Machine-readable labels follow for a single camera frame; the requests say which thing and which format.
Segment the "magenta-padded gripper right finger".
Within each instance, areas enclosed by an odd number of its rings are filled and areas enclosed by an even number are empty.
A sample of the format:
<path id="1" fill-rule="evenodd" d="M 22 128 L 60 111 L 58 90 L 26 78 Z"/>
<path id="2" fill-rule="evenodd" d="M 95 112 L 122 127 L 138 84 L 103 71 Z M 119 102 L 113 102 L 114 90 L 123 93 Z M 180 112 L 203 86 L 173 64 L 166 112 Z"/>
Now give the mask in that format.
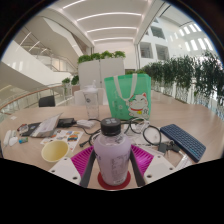
<path id="1" fill-rule="evenodd" d="M 131 146 L 130 160 L 138 187 L 150 184 L 176 171 L 175 167 L 162 155 L 152 155 L 134 145 Z"/>

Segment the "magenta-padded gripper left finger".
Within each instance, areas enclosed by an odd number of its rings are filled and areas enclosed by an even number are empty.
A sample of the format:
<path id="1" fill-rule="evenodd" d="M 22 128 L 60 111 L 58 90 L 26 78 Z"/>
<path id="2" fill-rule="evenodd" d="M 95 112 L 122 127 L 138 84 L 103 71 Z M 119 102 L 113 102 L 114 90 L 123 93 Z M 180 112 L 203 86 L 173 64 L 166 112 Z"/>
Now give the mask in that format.
<path id="1" fill-rule="evenodd" d="M 90 146 L 71 158 L 63 157 L 49 172 L 81 187 L 87 188 L 94 161 L 94 147 Z"/>

